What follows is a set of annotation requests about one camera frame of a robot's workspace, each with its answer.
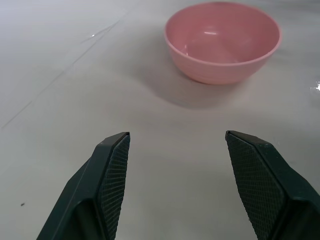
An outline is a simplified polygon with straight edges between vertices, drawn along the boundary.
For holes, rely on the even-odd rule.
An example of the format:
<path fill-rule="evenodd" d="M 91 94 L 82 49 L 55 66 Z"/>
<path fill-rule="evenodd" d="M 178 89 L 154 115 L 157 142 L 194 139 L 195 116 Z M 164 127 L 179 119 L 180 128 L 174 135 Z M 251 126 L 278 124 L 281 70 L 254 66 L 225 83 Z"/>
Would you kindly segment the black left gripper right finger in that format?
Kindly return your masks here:
<path fill-rule="evenodd" d="M 277 149 L 256 136 L 225 133 L 237 190 L 259 240 L 318 240 L 320 195 Z"/>

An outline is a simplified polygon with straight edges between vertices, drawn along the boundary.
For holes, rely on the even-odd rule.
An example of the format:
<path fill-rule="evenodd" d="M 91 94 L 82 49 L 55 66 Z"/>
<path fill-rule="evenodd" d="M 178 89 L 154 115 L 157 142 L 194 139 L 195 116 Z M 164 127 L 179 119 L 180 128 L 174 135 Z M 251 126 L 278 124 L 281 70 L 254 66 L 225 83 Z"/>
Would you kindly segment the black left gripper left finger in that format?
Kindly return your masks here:
<path fill-rule="evenodd" d="M 113 240 L 125 194 L 130 133 L 105 138 L 68 180 L 39 240 Z"/>

